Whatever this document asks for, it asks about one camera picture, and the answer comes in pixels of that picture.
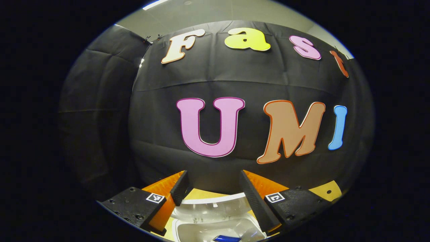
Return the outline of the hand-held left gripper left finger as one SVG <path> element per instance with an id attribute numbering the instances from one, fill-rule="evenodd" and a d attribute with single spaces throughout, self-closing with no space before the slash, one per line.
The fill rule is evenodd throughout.
<path id="1" fill-rule="evenodd" d="M 180 171 L 145 188 L 129 187 L 101 204 L 129 223 L 160 236 L 176 207 L 189 194 L 187 171 Z"/>

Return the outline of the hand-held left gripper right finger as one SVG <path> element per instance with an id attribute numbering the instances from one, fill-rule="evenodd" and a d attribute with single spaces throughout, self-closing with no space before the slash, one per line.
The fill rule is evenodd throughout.
<path id="1" fill-rule="evenodd" d="M 331 182 L 308 190 L 290 189 L 243 170 L 240 185 L 261 231 L 269 236 L 289 232 L 331 205 Z"/>

